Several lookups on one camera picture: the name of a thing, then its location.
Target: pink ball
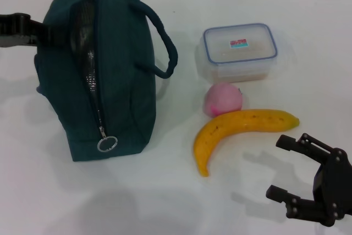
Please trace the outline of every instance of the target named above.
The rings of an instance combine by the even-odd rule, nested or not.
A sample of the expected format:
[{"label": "pink ball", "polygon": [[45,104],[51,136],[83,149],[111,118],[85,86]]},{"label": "pink ball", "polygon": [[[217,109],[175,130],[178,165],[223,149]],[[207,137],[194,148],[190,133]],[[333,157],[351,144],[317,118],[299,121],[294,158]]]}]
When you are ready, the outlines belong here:
[{"label": "pink ball", "polygon": [[205,96],[204,112],[210,117],[216,117],[241,110],[242,101],[242,93],[238,87],[228,83],[215,84]]}]

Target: zipper pull ring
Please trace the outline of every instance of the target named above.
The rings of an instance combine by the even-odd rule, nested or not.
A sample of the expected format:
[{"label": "zipper pull ring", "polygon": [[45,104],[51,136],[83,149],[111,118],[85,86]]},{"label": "zipper pull ring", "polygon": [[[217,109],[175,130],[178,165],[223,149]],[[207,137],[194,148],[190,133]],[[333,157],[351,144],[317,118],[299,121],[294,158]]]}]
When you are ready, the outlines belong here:
[{"label": "zipper pull ring", "polygon": [[[106,136],[104,127],[99,127],[99,130],[100,130],[101,136],[103,138],[98,142],[98,145],[97,145],[98,151],[100,151],[100,152],[108,152],[108,151],[111,151],[112,149],[114,149],[116,147],[116,145],[117,145],[117,138],[114,137],[114,136]],[[108,148],[108,149],[105,149],[105,148],[101,149],[100,145],[104,141],[107,141],[108,139],[113,139],[114,140],[114,141],[112,141],[113,145],[110,148]]]},{"label": "zipper pull ring", "polygon": [[100,130],[100,133],[101,133],[103,139],[106,139],[107,137],[106,137],[106,134],[105,134],[104,127],[99,127],[99,130]]}]

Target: black strap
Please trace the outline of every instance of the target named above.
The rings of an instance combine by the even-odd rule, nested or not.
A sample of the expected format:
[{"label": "black strap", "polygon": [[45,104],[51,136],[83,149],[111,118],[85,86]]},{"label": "black strap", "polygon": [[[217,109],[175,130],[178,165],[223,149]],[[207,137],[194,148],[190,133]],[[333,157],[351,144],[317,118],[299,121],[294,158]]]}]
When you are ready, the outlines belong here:
[{"label": "black strap", "polygon": [[65,36],[61,27],[33,21],[28,14],[0,15],[0,47],[37,46],[39,42],[60,47],[65,44]]},{"label": "black strap", "polygon": [[147,65],[147,64],[139,63],[137,66],[142,69],[146,69],[153,72],[156,76],[160,78],[163,78],[163,79],[169,78],[173,74],[174,69],[177,65],[178,54],[177,54],[176,47],[172,43],[170,37],[165,32],[164,25],[162,24],[160,18],[154,12],[154,10],[151,9],[145,3],[141,1],[133,1],[130,3],[130,7],[132,9],[135,9],[139,12],[144,13],[150,19],[150,21],[153,23],[154,27],[157,29],[158,33],[160,34],[160,37],[165,44],[166,50],[169,53],[169,59],[170,59],[166,72],[161,71],[155,65]]}]

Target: plastic food container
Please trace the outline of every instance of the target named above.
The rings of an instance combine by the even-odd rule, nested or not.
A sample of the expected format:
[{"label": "plastic food container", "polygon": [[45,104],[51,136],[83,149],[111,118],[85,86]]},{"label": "plastic food container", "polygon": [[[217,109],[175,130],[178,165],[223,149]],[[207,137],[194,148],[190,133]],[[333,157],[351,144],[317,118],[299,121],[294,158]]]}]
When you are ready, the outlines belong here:
[{"label": "plastic food container", "polygon": [[271,31],[261,23],[207,29],[200,51],[202,69],[215,83],[264,78],[277,56]]}]

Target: white table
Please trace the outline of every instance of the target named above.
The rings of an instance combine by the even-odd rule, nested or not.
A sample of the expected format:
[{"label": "white table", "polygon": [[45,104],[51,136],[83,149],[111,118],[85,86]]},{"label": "white table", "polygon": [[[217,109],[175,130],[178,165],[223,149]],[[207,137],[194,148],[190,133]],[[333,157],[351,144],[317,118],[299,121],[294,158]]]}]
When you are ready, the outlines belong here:
[{"label": "white table", "polygon": [[[42,21],[52,1],[0,0],[0,13]],[[318,163],[276,148],[280,133],[226,139],[209,178],[199,176],[192,149],[208,120],[201,106],[210,84],[194,60],[202,32],[262,22],[278,64],[265,80],[238,83],[245,106],[291,112],[301,125],[286,135],[307,132],[352,157],[352,0],[143,1],[164,22],[179,64],[170,81],[157,80],[155,129],[139,155],[73,163],[56,114],[35,90],[35,48],[0,49],[0,234],[351,234],[350,216],[324,228],[288,220],[284,204],[266,199],[271,184],[312,199]]]}]

